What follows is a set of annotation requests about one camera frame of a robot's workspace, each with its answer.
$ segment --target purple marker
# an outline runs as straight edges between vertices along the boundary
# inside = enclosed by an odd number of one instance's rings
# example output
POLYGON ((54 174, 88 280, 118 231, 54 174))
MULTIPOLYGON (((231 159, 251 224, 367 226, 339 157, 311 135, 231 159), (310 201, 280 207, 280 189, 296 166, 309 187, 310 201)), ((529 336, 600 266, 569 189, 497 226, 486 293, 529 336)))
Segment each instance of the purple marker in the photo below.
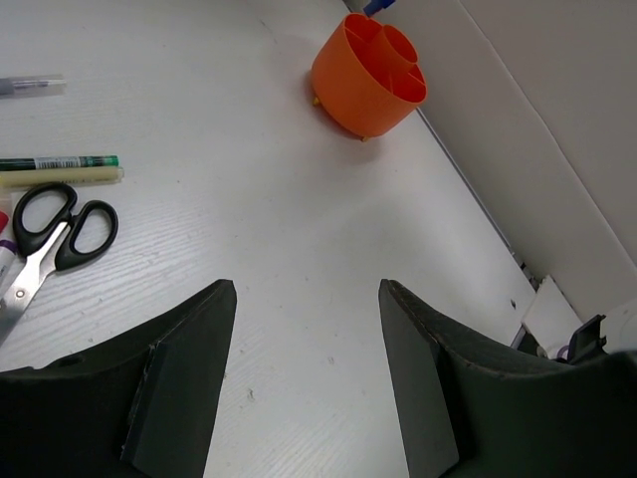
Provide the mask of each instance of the purple marker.
POLYGON ((0 237, 0 284, 2 284, 9 269, 11 269, 11 264, 13 264, 18 250, 16 243, 6 237, 11 236, 10 234, 6 234, 6 232, 7 230, 5 229, 5 234, 2 234, 2 237, 0 237))

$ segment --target white table surface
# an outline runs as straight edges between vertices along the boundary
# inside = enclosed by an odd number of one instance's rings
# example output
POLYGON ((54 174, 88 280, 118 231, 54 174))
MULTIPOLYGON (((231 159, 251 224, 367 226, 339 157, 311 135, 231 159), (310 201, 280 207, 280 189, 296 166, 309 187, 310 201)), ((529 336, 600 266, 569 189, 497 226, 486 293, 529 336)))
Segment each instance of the white table surface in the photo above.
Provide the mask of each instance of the white table surface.
POLYGON ((233 279, 206 476, 407 476, 380 279, 504 343, 533 290, 417 114, 362 143, 311 106, 307 71, 345 13, 339 0, 0 4, 0 77, 69 81, 60 97, 0 102, 0 155, 115 153, 126 171, 79 189, 117 209, 119 236, 47 281, 1 369, 233 279))

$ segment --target white wall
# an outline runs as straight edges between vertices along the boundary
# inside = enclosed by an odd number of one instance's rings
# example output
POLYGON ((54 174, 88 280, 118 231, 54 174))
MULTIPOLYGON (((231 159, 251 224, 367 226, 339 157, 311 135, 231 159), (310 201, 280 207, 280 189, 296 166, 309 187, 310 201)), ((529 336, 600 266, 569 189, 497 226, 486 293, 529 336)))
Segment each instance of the white wall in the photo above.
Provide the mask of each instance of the white wall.
POLYGON ((397 0, 427 119, 585 320, 637 296, 637 2, 397 0))

